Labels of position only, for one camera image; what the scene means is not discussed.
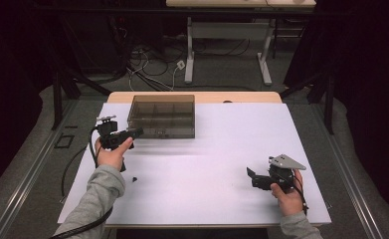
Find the table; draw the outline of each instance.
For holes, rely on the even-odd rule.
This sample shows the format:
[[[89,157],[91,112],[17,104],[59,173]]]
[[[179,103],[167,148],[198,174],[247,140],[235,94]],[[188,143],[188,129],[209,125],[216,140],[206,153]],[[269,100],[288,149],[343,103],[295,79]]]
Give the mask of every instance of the table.
[[[193,8],[290,8],[312,9],[314,0],[166,0],[168,7]],[[187,21],[188,56],[185,68],[185,83],[191,84],[194,69],[192,41],[194,38],[211,39],[250,39],[264,41],[263,51],[257,54],[263,81],[266,86],[272,84],[266,63],[269,44],[273,31],[269,23],[204,23]]]
[[[164,93],[113,93],[99,116],[116,115],[118,129],[123,130],[132,96],[146,94]],[[246,168],[267,174],[268,156],[282,153],[307,167],[302,175],[310,222],[330,223],[289,110],[277,94],[166,94],[196,97],[196,138],[136,139],[135,148],[125,153],[125,194],[114,203],[106,226],[277,226],[281,217],[277,201],[270,192],[252,187]],[[232,103],[223,104],[222,100]],[[94,169],[87,150],[59,223],[78,205]]]

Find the white tabletop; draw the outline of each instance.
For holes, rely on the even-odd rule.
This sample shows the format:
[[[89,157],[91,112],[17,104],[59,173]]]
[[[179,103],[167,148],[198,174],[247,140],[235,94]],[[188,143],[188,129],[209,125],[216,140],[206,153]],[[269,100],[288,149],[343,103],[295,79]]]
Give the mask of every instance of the white tabletop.
[[[129,109],[130,104],[104,104],[99,116],[116,115],[119,130],[124,130]],[[277,201],[269,191],[252,187],[246,168],[268,175],[268,157],[282,153],[307,168],[301,173],[309,221],[331,222],[285,104],[196,104],[195,122],[195,138],[135,140],[135,148],[125,153],[125,193],[114,203],[106,224],[138,228],[279,225]],[[94,169],[86,150],[59,223],[78,205]]]
[[[314,0],[166,0],[168,7],[310,8]]]

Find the gray sweatshirt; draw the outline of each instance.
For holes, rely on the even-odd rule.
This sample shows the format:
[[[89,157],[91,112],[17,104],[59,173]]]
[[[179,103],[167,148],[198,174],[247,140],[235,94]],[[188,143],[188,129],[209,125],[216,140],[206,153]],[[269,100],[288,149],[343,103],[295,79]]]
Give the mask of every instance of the gray sweatshirt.
[[[79,205],[58,228],[55,235],[98,220],[110,210],[115,200],[123,195],[124,190],[125,182],[122,175],[111,166],[100,165],[90,178],[88,190],[82,197]],[[309,224],[303,212],[283,217],[281,227],[289,239],[321,238],[318,229]],[[70,238],[101,238],[103,229],[104,224]]]

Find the transparent plastic container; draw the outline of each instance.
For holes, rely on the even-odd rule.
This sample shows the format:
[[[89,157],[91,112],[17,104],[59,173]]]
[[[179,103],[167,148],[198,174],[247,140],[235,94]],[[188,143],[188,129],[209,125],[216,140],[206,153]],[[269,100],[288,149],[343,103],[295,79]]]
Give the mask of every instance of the transparent plastic container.
[[[140,138],[194,138],[194,96],[134,96],[127,121],[143,128]]]

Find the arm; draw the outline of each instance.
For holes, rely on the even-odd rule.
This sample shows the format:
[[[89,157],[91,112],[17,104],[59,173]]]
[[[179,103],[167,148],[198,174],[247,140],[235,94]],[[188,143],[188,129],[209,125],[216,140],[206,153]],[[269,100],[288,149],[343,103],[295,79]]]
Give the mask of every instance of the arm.
[[[295,169],[295,186],[302,190],[302,176]],[[284,193],[281,188],[273,183],[271,185],[272,195],[278,199],[282,215],[281,228],[288,238],[320,239],[322,238],[317,228],[312,227],[302,211],[302,199],[296,190]]]
[[[92,174],[85,195],[79,205],[68,215],[55,235],[90,224],[104,216],[113,206],[115,200],[123,195],[125,183],[119,170],[122,156],[132,144],[129,137],[120,147],[113,151],[104,150],[97,140],[99,149],[98,168]],[[72,238],[101,238],[104,223]]]

